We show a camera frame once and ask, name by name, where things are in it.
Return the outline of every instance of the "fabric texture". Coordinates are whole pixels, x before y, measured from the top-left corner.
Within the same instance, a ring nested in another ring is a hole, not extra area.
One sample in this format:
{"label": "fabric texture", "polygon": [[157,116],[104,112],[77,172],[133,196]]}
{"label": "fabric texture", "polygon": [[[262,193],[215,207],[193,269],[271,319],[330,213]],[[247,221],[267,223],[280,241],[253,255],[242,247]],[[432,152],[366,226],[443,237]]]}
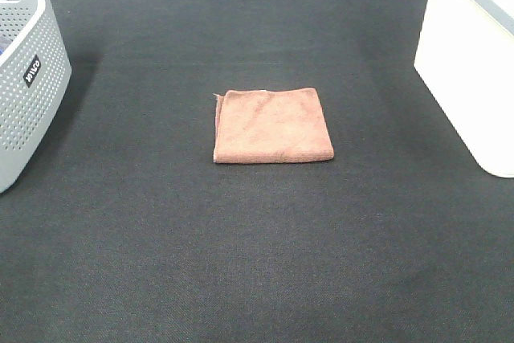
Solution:
{"label": "fabric texture", "polygon": [[314,88],[217,95],[214,162],[327,161],[334,150]]}

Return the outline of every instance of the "gray plastic basket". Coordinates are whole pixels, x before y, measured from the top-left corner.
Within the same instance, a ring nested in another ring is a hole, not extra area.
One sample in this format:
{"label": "gray plastic basket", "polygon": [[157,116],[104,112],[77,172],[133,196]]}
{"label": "gray plastic basket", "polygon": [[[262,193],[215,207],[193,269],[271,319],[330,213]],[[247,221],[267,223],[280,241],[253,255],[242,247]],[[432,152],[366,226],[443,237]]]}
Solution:
{"label": "gray plastic basket", "polygon": [[0,192],[16,181],[53,119],[71,67],[50,0],[0,0]]}

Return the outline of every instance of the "laundry basket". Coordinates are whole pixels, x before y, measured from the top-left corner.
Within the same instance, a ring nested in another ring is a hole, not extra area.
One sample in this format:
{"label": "laundry basket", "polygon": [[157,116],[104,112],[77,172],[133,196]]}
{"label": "laundry basket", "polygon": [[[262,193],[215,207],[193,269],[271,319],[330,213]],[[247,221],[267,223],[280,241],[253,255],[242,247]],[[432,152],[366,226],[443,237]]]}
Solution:
{"label": "laundry basket", "polygon": [[0,0],[0,192],[18,178],[59,107],[71,75],[50,0]]}

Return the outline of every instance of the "black mat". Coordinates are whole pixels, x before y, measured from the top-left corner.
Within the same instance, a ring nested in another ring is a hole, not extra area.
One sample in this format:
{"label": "black mat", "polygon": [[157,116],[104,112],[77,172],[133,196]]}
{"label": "black mat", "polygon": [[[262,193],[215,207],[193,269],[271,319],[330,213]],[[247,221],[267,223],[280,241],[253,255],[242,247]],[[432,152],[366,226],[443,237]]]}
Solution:
{"label": "black mat", "polygon": [[[512,341],[514,182],[412,63],[426,0],[53,0],[73,77],[0,196],[0,341]],[[213,92],[336,150],[214,165]]]}

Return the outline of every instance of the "microfiber cloth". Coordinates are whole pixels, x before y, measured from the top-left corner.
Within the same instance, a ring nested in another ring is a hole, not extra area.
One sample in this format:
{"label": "microfiber cloth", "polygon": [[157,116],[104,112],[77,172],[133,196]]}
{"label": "microfiber cloth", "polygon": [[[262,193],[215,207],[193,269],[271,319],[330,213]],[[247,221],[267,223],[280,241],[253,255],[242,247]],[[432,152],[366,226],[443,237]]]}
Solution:
{"label": "microfiber cloth", "polygon": [[334,150],[314,88],[230,90],[217,97],[214,162],[327,161]]}

